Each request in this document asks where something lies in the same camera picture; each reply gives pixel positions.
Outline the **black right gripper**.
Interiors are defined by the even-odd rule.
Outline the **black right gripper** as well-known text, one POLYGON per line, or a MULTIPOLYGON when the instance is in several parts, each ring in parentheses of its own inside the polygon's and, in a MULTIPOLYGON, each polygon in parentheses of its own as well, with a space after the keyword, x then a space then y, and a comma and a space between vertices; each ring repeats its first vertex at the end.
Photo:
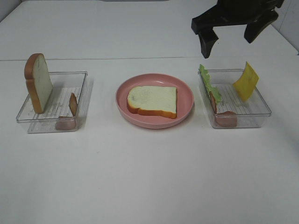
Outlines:
POLYGON ((213 27, 247 24, 244 38, 252 43, 257 36, 277 18, 267 14, 280 8, 281 0, 219 0, 209 10, 192 19, 191 28, 199 34, 201 53, 209 58, 214 44, 219 39, 213 27))

